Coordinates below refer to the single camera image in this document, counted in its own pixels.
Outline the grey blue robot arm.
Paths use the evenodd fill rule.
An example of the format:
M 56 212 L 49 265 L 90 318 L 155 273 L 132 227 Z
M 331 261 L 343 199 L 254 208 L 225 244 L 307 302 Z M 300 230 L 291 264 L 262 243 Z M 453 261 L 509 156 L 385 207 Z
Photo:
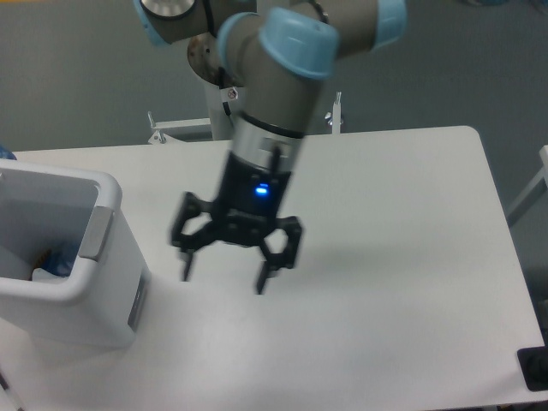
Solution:
M 210 34 L 222 73 L 245 90 L 217 196 L 185 193 L 170 241 L 187 264 L 216 241 L 259 248 L 262 294 L 297 259 L 300 220 L 278 210 L 322 86 L 337 59 L 397 41 L 406 4 L 299 1 L 265 14 L 254 1 L 137 1 L 134 8 L 154 44 Z

